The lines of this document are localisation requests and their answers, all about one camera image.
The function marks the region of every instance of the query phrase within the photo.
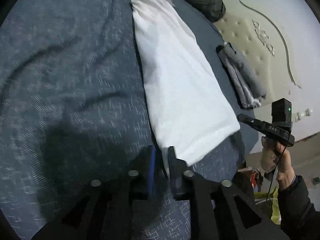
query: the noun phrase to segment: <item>blue bedsheet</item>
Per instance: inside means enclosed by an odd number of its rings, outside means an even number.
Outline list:
[[[173,3],[235,113],[253,116],[216,55],[220,34],[184,0]],[[152,144],[132,23],[130,0],[18,0],[0,28],[0,207],[21,239]],[[194,169],[231,178],[257,139],[242,125]],[[164,189],[151,208],[134,203],[133,239],[190,237],[188,202]]]

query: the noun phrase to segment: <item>human hand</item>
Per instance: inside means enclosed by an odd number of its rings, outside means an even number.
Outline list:
[[[282,154],[280,163],[278,164],[278,175],[277,181],[279,183],[279,189],[284,190],[289,187],[295,177],[294,170],[291,165],[290,152],[286,149],[284,151],[284,146],[280,142],[274,142],[271,139],[263,137],[261,139],[262,146],[264,150],[267,151],[277,151]]]

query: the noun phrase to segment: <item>upholstered headboard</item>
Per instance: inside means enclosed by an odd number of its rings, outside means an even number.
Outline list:
[[[290,95],[289,82],[300,86],[294,70],[290,40],[281,25],[261,8],[242,0],[223,0],[226,14],[214,23],[226,42],[242,51],[267,89],[268,105]]]

